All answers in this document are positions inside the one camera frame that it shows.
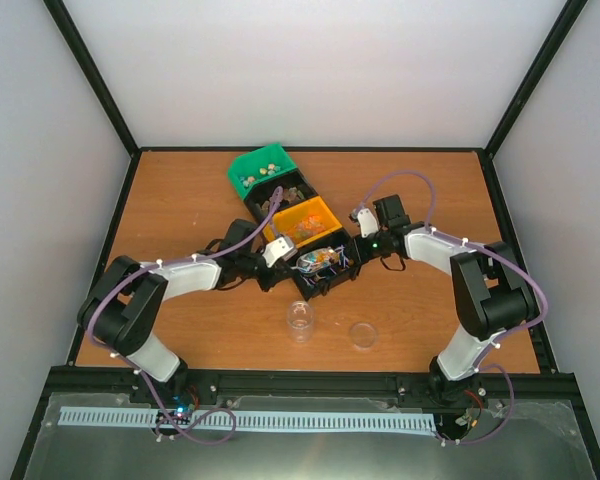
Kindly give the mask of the black bin with lollipops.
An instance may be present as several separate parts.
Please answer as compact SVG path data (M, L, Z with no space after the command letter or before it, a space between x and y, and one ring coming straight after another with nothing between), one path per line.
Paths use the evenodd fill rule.
M320 295L325 296L330 290L343 282L356 279L360 270L360 264L357 264L351 256L352 243L352 237L345 230L340 229L302 247L288 261L289 266L294 270L291 278L304 300L308 301ZM344 247L344 252L339 264L311 276L305 276L294 269L296 260L301 255L319 248L340 246Z

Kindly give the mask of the metal scoop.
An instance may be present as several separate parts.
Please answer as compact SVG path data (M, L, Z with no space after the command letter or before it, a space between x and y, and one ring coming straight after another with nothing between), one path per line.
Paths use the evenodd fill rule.
M315 275L325 269L339 264L342 259L344 247L324 247L312 250L301 255L295 263L294 269L305 276Z

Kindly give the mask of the yellow plastic bin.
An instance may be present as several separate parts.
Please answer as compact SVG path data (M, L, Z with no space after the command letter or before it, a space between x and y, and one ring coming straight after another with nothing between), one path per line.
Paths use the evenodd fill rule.
M342 228L341 222L321 196L313 197L277 212L273 216L272 229L267 225L263 234L268 241L277 232L288 236L298 247L304 247Z

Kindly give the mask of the green plastic bin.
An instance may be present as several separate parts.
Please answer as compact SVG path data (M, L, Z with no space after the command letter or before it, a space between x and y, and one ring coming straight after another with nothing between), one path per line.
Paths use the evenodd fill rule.
M227 178L244 200L255 186L296 168L291 156L279 143L275 143L236 157L228 169Z

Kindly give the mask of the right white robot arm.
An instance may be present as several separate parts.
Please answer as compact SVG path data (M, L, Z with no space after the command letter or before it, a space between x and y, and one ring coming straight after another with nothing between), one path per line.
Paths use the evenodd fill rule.
M507 244L472 243L424 222L414 223L397 195L375 201L373 209L357 207L350 219L360 229L349 246L357 263L397 255L401 269L411 260L450 276L459 326L431 360L427 390L433 402L451 404L470 385L488 351L533 319L531 282Z

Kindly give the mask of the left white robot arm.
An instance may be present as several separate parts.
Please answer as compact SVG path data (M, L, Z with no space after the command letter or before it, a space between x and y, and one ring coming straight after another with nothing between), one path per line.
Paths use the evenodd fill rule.
M268 291L289 276L286 261L297 249L282 234L254 248L263 237L258 225L238 219L224 237L178 260L137 262L118 256L87 295L77 323L92 342L147 374L164 401L177 402L188 390L188 365L154 332L162 304L193 292L228 290L249 279Z

